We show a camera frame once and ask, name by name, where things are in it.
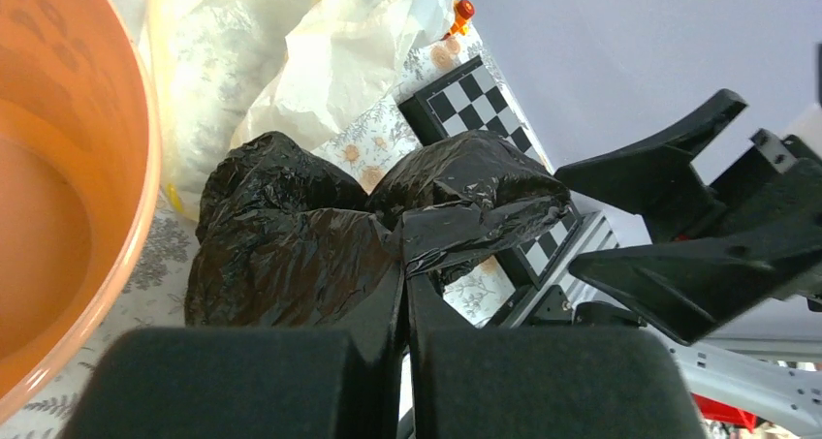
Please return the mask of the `black trash bag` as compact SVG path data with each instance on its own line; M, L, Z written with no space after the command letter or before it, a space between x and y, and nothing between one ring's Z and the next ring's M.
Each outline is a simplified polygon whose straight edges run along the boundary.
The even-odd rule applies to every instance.
M442 289L498 251L546 233L570 192L489 131L418 148L366 191L350 174L268 132L209 175L188 277L189 327L311 327L341 319L399 254L407 213L412 268Z

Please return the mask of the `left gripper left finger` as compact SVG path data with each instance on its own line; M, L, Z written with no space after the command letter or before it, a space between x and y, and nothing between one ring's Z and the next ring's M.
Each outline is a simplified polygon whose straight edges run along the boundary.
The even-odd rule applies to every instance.
M136 329L99 360L67 438L392 438L403 275L332 327Z

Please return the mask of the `orange plastic trash bin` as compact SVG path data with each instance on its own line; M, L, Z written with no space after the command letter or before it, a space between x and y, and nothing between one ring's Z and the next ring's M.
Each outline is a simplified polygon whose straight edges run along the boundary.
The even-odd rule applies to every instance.
M1 0L1 416L80 351L159 188L155 92L111 0Z

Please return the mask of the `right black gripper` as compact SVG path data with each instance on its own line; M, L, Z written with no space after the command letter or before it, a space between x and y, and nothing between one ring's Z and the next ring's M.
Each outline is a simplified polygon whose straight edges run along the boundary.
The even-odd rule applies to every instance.
M821 308L821 160L761 129L707 185L693 160L747 102L721 89L666 129L557 169L570 190L640 215L657 245L588 252L569 272L682 345L768 298Z

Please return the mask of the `translucent white trash bag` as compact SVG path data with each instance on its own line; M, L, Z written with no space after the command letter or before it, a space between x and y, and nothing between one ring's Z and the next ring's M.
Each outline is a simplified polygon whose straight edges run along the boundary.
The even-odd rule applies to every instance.
M454 0L113 0L160 104L161 188L194 220L227 152L268 131L313 150L398 85Z

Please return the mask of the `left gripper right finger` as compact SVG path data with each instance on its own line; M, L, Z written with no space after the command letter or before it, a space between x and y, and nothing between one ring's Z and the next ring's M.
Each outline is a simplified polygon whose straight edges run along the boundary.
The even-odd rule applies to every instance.
M639 329L478 329L406 282L420 438L701 438L663 344Z

